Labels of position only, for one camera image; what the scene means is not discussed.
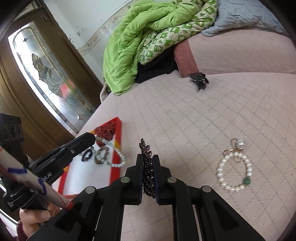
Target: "green comforter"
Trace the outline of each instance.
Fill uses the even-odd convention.
[[[137,1],[114,30],[104,52],[103,75],[111,91],[134,84],[138,62],[146,64],[168,47],[210,27],[216,0]]]

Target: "black hair tie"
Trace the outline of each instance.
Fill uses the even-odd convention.
[[[92,153],[92,150],[91,149],[87,149],[85,151],[85,153],[83,154],[81,161],[88,161],[92,157],[92,154],[93,154]]]

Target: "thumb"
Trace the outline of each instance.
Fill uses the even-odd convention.
[[[50,219],[50,213],[47,210],[25,209],[20,211],[20,219],[22,221],[25,234],[30,237],[40,228],[39,223],[46,222]]]

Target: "brown door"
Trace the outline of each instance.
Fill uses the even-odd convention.
[[[43,8],[17,19],[0,42],[0,94],[20,116],[33,159],[72,140],[100,105],[102,85]]]

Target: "blue pillow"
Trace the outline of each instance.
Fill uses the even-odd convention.
[[[259,28],[287,34],[278,19],[258,0],[217,0],[218,15],[213,26],[202,30],[207,37],[230,28]]]

